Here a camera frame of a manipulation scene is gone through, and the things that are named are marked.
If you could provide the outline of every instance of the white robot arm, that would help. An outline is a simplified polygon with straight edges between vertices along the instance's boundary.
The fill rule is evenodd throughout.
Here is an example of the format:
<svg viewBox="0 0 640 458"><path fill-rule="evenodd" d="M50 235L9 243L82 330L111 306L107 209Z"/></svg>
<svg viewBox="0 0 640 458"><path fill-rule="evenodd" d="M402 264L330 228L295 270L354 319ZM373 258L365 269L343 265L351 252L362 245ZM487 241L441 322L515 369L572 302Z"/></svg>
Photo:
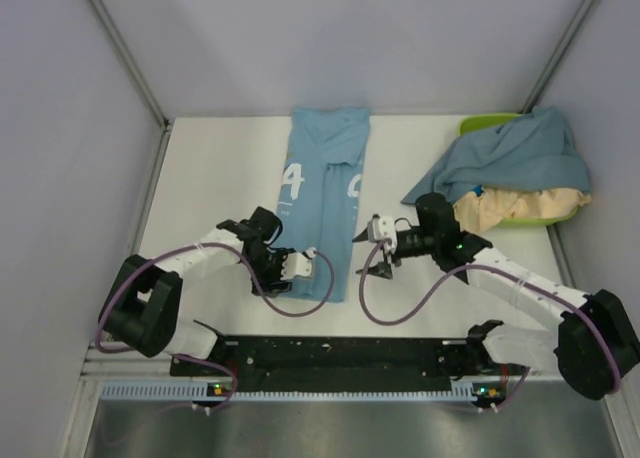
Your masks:
<svg viewBox="0 0 640 458"><path fill-rule="evenodd" d="M255 273L260 291L269 297L289 291L291 280L296 277L310 278L315 249L296 252L270 247L281 227L282 223L273 213L258 207L249 220L220 223L193 245L154 260L153 266L139 255L130 256L123 263L100 313L102 321L110 308L104 330L147 357L165 352L207 358L218 335L204 325L179 316L181 295L214 271L237 264L239 256ZM112 303L123 283L142 267L147 269ZM252 292L259 294L258 291L252 281Z"/></svg>
<svg viewBox="0 0 640 458"><path fill-rule="evenodd" d="M368 266L372 255L361 273L390 279L392 265L430 255L443 272L492 293L543 327L531 330L492 320L472 328L470 334L479 337L493 363L560 372L591 399L615 391L620 378L638 364L640 342L615 295L606 290L590 295L514 263L490 242L461 231L440 194L421 196L416 210L420 224L408 230L396 230L393 217L373 217L354 241L378 243L384 261Z"/></svg>

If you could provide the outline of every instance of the beige cloth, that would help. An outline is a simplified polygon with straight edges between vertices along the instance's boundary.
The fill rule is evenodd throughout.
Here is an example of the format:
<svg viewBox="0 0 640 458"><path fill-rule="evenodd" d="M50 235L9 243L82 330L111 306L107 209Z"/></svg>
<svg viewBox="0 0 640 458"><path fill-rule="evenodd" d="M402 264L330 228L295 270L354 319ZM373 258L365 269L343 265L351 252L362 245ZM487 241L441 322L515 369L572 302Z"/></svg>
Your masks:
<svg viewBox="0 0 640 458"><path fill-rule="evenodd" d="M545 191L516 191L483 187L476 196L471 191L460 198L453 209L462 229L481 233L503 218L560 218L576 206L591 202L591 196L572 188Z"/></svg>

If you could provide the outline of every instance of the light blue t-shirt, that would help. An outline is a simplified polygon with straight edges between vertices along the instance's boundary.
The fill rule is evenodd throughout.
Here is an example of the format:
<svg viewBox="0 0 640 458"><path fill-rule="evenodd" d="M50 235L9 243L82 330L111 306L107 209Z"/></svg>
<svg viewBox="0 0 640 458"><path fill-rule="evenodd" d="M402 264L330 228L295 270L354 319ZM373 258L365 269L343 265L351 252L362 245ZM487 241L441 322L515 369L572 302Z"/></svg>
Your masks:
<svg viewBox="0 0 640 458"><path fill-rule="evenodd" d="M283 232L274 246L296 251L315 246L327 255L336 275L332 302L344 301L346 293L369 116L363 108L295 108L292 115L277 208ZM321 259L315 262L313 278L294 280L285 296L324 297L330 273Z"/></svg>
<svg viewBox="0 0 640 458"><path fill-rule="evenodd" d="M413 205L434 191L455 203L478 186L591 192L587 165L573 145L569 123L556 108L539 106L504 125L456 138L402 203Z"/></svg>

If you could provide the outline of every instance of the clothing pile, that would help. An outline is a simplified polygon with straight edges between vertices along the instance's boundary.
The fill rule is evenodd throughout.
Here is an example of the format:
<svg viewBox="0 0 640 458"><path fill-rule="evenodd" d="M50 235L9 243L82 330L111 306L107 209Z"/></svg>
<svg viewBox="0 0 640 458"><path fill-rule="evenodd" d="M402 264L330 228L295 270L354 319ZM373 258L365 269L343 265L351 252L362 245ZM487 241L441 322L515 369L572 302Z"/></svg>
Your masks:
<svg viewBox="0 0 640 458"><path fill-rule="evenodd" d="M402 203L430 192L472 233L504 218L561 218L591 201L586 164L553 107L459 136Z"/></svg>

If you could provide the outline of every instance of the white wall panel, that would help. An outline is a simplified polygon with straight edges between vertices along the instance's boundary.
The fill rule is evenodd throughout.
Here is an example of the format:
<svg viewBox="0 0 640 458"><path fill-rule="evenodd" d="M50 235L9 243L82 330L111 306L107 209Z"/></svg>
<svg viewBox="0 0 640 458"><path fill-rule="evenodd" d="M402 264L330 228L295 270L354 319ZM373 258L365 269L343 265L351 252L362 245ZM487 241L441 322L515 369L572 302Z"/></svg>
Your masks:
<svg viewBox="0 0 640 458"><path fill-rule="evenodd" d="M158 132L83 0L0 0L0 456L55 455Z"/></svg>
<svg viewBox="0 0 640 458"><path fill-rule="evenodd" d="M543 102L569 119L593 186L593 204L561 227L575 278L620 296L640 330L638 1L602 0Z"/></svg>
<svg viewBox="0 0 640 458"><path fill-rule="evenodd" d="M516 109L581 0L104 0L170 116Z"/></svg>

